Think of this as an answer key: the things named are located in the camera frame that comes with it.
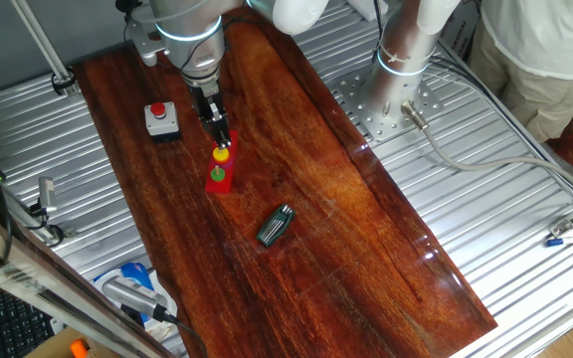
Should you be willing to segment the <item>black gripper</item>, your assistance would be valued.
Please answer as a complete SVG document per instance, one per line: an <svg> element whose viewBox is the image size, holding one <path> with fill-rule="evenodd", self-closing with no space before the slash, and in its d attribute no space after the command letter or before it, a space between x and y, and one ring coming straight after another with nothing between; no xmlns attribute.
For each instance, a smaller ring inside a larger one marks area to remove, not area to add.
<svg viewBox="0 0 573 358"><path fill-rule="evenodd" d="M198 114L204 129L215 138L220 149L232 145L228 126L228 113L220 92L220 70L207 72L182 73L183 80L189 88L193 108Z"/></svg>

